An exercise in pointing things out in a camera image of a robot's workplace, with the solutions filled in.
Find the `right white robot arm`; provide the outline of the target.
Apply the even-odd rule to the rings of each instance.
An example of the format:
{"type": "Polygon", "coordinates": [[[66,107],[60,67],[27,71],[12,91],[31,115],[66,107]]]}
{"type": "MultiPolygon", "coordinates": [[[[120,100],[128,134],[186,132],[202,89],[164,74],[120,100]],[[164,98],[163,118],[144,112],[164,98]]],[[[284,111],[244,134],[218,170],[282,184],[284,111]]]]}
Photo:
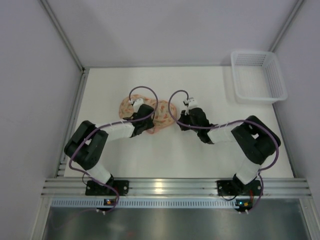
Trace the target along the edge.
{"type": "Polygon", "coordinates": [[[258,117],[250,115],[222,125],[212,124],[200,107],[182,110],[177,124],[181,131],[193,130],[205,144],[235,142],[244,154],[240,169],[232,177],[232,185],[244,189],[256,179],[268,157],[279,154],[280,138],[258,117]]]}

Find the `peach floral mesh laundry bag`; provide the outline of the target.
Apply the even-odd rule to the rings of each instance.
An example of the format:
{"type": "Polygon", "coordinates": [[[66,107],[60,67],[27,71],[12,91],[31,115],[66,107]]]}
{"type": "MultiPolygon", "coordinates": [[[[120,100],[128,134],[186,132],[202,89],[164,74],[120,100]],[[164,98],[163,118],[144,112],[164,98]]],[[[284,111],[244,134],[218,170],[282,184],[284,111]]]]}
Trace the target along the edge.
{"type": "MultiPolygon", "coordinates": [[[[156,106],[156,99],[146,97],[139,94],[133,94],[131,96],[132,100],[143,98],[144,103],[155,108],[156,106]]],[[[130,117],[134,113],[134,109],[132,105],[129,103],[129,98],[126,97],[122,100],[119,106],[118,115],[121,119],[130,117]]],[[[174,104],[170,104],[170,108],[168,108],[169,102],[166,100],[158,100],[158,106],[155,111],[155,116],[152,118],[154,127],[148,129],[146,132],[148,134],[155,134],[160,130],[169,127],[170,125],[174,124],[175,121],[169,114],[169,110],[171,111],[172,115],[176,118],[177,117],[177,108],[174,104]]]]}

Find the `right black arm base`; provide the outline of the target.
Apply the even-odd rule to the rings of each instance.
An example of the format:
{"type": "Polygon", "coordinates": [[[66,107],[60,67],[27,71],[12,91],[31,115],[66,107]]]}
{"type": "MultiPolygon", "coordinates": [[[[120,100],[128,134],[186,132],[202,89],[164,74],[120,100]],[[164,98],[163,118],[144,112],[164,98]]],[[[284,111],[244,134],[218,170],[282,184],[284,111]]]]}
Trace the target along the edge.
{"type": "Polygon", "coordinates": [[[254,179],[248,184],[243,184],[237,179],[232,180],[218,180],[217,191],[221,197],[228,196],[259,196],[262,191],[262,185],[259,180],[254,179]]]}

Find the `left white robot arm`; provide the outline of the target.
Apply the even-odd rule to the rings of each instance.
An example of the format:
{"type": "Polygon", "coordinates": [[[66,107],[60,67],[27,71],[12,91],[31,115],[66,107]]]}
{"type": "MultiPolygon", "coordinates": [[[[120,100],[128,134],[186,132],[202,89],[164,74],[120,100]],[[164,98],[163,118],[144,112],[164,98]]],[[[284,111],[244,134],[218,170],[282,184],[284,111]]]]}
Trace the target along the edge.
{"type": "Polygon", "coordinates": [[[155,109],[145,103],[133,105],[133,114],[120,121],[97,127],[83,121],[64,147],[70,163],[76,162],[80,172],[88,175],[101,186],[113,186],[113,175],[100,161],[105,145],[109,142],[133,138],[154,127],[155,109]]]}

